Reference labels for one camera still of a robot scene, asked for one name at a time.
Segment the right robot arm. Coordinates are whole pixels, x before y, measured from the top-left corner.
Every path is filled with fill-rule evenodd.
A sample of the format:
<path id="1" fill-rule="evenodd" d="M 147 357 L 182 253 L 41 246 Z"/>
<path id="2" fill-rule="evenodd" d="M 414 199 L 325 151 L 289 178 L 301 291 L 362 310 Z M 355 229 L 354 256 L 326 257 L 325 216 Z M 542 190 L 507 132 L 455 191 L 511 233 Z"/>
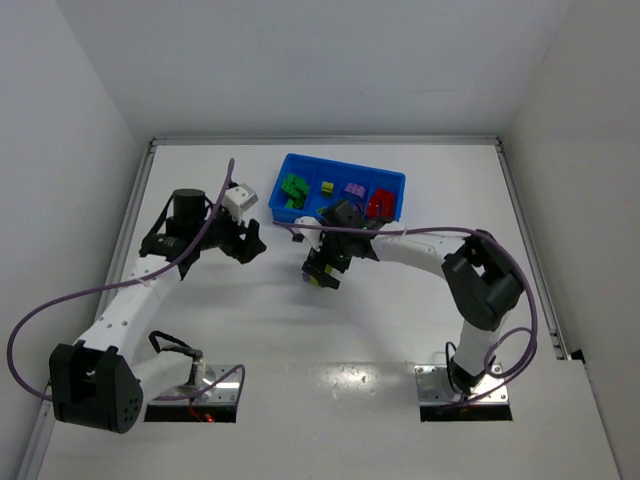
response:
<path id="1" fill-rule="evenodd" d="M 321 219 L 303 216 L 294 225 L 294 239 L 310 245 L 304 276 L 321 288 L 338 289 L 333 273 L 346 272 L 354 258 L 401 264 L 443 279 L 463 319 L 447 375 L 455 394 L 471 395 L 491 364 L 505 317 L 524 292 L 492 236 L 410 234 L 390 217 L 366 218 L 346 200 L 325 209 Z"/>

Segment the green four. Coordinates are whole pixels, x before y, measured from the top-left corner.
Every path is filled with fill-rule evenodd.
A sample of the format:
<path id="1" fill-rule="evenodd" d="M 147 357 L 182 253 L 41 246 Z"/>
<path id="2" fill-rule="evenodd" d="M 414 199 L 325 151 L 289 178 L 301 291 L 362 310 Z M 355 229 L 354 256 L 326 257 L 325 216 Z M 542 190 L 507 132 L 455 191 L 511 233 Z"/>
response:
<path id="1" fill-rule="evenodd" d="M 301 210 L 307 200 L 310 185 L 302 176 L 289 173 L 281 183 L 281 191 L 285 194 L 285 207 Z"/>

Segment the lime curved lego brick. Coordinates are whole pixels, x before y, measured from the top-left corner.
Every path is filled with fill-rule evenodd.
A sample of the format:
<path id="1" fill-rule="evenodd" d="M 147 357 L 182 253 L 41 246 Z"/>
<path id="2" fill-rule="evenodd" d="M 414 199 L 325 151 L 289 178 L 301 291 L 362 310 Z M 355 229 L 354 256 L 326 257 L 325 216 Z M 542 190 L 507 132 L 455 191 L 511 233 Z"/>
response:
<path id="1" fill-rule="evenodd" d="M 321 184 L 321 194 L 325 197 L 332 197 L 334 192 L 334 184 L 323 181 Z"/>

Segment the red lego plate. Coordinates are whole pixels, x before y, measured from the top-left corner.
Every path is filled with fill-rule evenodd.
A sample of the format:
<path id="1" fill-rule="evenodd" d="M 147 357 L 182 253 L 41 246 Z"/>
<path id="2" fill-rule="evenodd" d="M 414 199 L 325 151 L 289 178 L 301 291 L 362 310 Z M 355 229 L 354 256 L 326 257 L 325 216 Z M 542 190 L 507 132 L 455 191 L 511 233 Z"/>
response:
<path id="1" fill-rule="evenodd" d="M 368 218 L 385 217 L 395 218 L 395 195 L 386 189 L 377 188 L 369 199 L 366 208 Z"/>

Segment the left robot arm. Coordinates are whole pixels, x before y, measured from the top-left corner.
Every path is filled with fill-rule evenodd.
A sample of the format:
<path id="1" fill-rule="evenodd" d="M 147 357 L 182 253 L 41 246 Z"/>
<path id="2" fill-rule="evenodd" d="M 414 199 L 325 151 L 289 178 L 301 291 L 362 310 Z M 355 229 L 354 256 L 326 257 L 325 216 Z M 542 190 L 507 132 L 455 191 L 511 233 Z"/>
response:
<path id="1" fill-rule="evenodd" d="M 124 434 L 149 403 L 194 402 L 215 388 L 200 350 L 150 325 L 203 251 L 219 249 L 241 264 L 265 252 L 258 222 L 243 219 L 257 200 L 235 182 L 217 203 L 198 189 L 172 193 L 142 240 L 130 280 L 88 330 L 50 355 L 58 421 Z"/>

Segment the lime long lego brick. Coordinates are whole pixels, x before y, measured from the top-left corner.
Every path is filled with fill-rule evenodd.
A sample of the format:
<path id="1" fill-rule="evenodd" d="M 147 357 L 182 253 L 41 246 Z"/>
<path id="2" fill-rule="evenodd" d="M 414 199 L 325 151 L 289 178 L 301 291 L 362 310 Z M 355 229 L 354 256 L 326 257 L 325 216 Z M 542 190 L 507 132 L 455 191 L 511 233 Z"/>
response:
<path id="1" fill-rule="evenodd" d="M 313 285 L 316 285 L 320 288 L 324 288 L 326 284 L 326 275 L 324 273 L 314 274 L 314 275 L 310 274 L 309 280 Z"/>

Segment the purple flower lego piece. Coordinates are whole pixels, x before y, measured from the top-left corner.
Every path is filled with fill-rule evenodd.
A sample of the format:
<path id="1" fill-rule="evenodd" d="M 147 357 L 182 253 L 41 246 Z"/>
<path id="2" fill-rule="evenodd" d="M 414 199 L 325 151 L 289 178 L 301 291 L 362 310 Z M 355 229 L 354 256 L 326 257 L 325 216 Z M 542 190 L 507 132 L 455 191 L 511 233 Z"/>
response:
<path id="1" fill-rule="evenodd" d="M 344 187 L 344 195 L 362 200 L 366 197 L 366 188 L 362 185 L 349 182 Z"/>

